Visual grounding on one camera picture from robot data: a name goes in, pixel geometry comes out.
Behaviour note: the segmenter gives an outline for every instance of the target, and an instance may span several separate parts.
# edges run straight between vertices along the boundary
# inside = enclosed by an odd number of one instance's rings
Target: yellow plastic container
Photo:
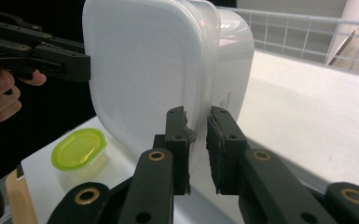
[[[93,128],[80,129],[65,137],[51,153],[51,162],[67,175],[88,180],[107,164],[104,134]]]

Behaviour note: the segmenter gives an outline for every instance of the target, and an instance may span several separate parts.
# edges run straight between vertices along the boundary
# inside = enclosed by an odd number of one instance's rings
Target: white metal railing
[[[234,11],[246,20],[257,49],[359,72],[359,21],[220,8]]]

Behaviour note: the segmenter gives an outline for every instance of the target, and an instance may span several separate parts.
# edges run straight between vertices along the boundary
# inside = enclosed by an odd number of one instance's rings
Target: wooden board
[[[37,223],[34,206],[31,201],[25,178],[18,180],[17,172],[14,170],[7,176],[6,188],[13,224]]]

